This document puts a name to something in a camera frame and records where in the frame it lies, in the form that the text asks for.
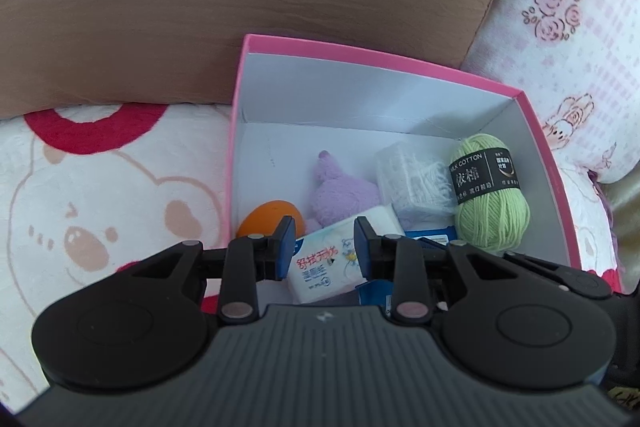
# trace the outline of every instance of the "green yarn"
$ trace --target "green yarn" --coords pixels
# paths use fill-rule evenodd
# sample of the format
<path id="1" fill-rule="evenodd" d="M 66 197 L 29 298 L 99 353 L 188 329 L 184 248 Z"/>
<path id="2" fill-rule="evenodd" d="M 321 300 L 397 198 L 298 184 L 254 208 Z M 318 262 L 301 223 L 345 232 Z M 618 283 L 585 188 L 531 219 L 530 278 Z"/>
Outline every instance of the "green yarn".
<path id="1" fill-rule="evenodd" d="M 476 134 L 463 140 L 451 162 L 482 149 L 508 147 L 490 134 Z M 489 252 L 516 248 L 529 226 L 529 204 L 519 188 L 505 188 L 483 194 L 458 206 L 458 237 Z"/>

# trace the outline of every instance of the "pink checkered pattern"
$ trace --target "pink checkered pattern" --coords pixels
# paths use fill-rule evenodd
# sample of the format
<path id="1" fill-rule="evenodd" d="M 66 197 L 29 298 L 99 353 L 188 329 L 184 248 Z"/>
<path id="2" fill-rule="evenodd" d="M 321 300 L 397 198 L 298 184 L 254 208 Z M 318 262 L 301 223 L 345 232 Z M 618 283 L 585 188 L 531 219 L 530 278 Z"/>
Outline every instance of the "pink checkered pattern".
<path id="1" fill-rule="evenodd" d="M 616 265 L 609 227 L 584 188 L 589 169 L 613 182 L 640 159 L 640 0 L 498 1 L 463 69 L 526 91 L 571 192 L 576 230 L 599 231 L 578 237 L 583 267 L 602 274 Z"/>

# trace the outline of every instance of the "open cardboard box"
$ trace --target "open cardboard box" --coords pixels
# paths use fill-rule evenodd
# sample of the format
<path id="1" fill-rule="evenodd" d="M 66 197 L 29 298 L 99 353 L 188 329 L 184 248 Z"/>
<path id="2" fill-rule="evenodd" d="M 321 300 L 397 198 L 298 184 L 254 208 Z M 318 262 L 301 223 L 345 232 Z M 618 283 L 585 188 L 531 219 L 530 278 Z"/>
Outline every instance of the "open cardboard box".
<path id="1" fill-rule="evenodd" d="M 266 201 L 290 201 L 308 217 L 321 150 L 375 182 L 382 148 L 404 140 L 448 165 L 460 140 L 478 132 L 507 144 L 529 202 L 517 251 L 579 268 L 562 181 L 523 91 L 412 58 L 248 35 L 230 131 L 229 237 Z"/>

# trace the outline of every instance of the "cartoon bear nose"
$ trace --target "cartoon bear nose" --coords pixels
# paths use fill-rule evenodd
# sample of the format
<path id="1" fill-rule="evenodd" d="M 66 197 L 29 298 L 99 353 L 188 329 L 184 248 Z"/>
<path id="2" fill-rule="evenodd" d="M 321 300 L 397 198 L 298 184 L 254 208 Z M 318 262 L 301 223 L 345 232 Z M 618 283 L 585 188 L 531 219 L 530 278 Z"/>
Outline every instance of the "cartoon bear nose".
<path id="1" fill-rule="evenodd" d="M 105 268 L 109 253 L 94 234 L 81 227 L 69 227 L 65 233 L 65 251 L 71 260 L 87 272 Z"/>

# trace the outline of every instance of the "orange object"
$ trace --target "orange object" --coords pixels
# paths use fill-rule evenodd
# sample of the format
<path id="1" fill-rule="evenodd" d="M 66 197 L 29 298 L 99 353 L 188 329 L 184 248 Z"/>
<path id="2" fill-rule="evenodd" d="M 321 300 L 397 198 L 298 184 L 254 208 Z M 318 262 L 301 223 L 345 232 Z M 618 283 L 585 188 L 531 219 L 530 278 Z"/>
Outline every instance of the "orange object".
<path id="1" fill-rule="evenodd" d="M 296 238 L 305 235 L 305 220 L 295 205 L 289 201 L 274 200 L 261 204 L 246 216 L 238 228 L 236 237 L 251 233 L 271 235 L 284 216 L 291 216 L 296 220 Z"/>

